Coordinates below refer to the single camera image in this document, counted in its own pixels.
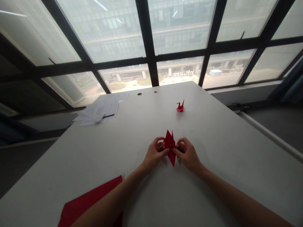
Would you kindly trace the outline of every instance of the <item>floor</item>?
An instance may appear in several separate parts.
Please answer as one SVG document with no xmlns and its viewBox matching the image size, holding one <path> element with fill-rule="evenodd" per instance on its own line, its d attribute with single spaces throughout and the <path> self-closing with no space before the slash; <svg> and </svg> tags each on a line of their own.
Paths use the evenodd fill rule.
<svg viewBox="0 0 303 227">
<path fill-rule="evenodd" d="M 35 164 L 55 141 L 0 149 L 0 198 Z"/>
<path fill-rule="evenodd" d="M 303 106 L 274 104 L 245 111 L 250 117 L 303 153 Z"/>
</svg>

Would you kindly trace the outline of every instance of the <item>red paper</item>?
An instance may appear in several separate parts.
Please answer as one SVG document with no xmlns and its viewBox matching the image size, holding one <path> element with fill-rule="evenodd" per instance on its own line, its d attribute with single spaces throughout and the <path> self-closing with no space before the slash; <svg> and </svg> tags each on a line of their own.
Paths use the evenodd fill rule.
<svg viewBox="0 0 303 227">
<path fill-rule="evenodd" d="M 70 227 L 88 208 L 102 199 L 118 184 L 122 182 L 122 176 L 119 176 L 80 197 L 67 202 L 62 210 L 58 227 Z M 122 213 L 119 215 L 113 226 L 122 227 Z"/>
<path fill-rule="evenodd" d="M 183 100 L 182 106 L 180 106 L 180 103 L 179 103 L 179 102 L 178 102 L 177 104 L 179 104 L 179 106 L 178 106 L 178 108 L 177 108 L 177 111 L 178 111 L 178 112 L 183 112 L 183 110 L 184 110 L 184 107 L 183 107 L 184 100 Z"/>
<path fill-rule="evenodd" d="M 173 131 L 171 131 L 171 135 L 170 135 L 169 131 L 167 130 L 166 137 L 164 140 L 164 146 L 165 148 L 169 148 L 170 150 L 176 148 Z M 172 151 L 170 151 L 167 156 L 170 159 L 170 162 L 173 164 L 173 166 L 175 166 L 176 155 Z"/>
</svg>

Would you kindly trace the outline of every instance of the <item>white paper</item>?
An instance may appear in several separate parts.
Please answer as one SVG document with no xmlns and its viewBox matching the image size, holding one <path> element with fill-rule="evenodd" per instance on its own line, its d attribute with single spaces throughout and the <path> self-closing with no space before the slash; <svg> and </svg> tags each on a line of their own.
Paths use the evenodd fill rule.
<svg viewBox="0 0 303 227">
<path fill-rule="evenodd" d="M 78 117 L 74 121 L 83 121 L 79 127 L 95 124 L 95 120 L 100 116 L 103 117 L 100 123 L 106 123 L 109 119 L 117 117 L 119 103 L 126 100 L 129 91 L 116 94 L 108 94 L 106 99 L 99 96 L 94 103 L 88 105 L 84 110 L 78 113 Z"/>
<path fill-rule="evenodd" d="M 115 100 L 127 100 L 129 96 L 130 91 L 125 91 L 125 92 L 119 92 L 115 94 L 108 94 L 106 98 L 110 101 L 115 101 Z"/>
</svg>

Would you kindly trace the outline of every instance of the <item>red origami crane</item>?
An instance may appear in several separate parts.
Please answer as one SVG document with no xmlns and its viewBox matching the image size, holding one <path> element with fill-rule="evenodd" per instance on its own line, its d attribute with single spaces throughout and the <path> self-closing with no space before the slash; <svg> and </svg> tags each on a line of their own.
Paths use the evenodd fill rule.
<svg viewBox="0 0 303 227">
<path fill-rule="evenodd" d="M 170 150 L 176 148 L 173 131 L 171 131 L 170 134 L 169 131 L 167 130 L 166 137 L 164 140 L 164 146 L 165 148 L 169 148 Z M 175 166 L 176 155 L 172 151 L 170 151 L 167 156 L 170 159 L 170 162 L 173 164 L 173 166 Z"/>
<path fill-rule="evenodd" d="M 179 104 L 179 106 L 178 106 L 178 108 L 177 108 L 177 111 L 178 111 L 178 112 L 183 112 L 183 110 L 184 110 L 184 107 L 183 107 L 184 100 L 183 100 L 182 106 L 180 106 L 180 103 L 179 103 L 179 102 L 178 102 L 177 104 Z"/>
</svg>

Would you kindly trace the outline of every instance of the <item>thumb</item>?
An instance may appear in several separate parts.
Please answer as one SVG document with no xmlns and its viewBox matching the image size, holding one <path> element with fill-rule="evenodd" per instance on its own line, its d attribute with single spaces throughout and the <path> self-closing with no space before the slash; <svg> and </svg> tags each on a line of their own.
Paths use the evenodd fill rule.
<svg viewBox="0 0 303 227">
<path fill-rule="evenodd" d="M 181 151 L 179 151 L 179 150 L 176 149 L 176 148 L 173 148 L 173 149 L 172 149 L 172 152 L 173 152 L 175 155 L 177 155 L 179 158 L 183 157 L 183 155 L 184 155 Z"/>
<path fill-rule="evenodd" d="M 169 152 L 170 152 L 170 149 L 166 148 L 164 151 L 161 151 L 161 155 L 166 156 L 166 155 L 168 155 Z"/>
</svg>

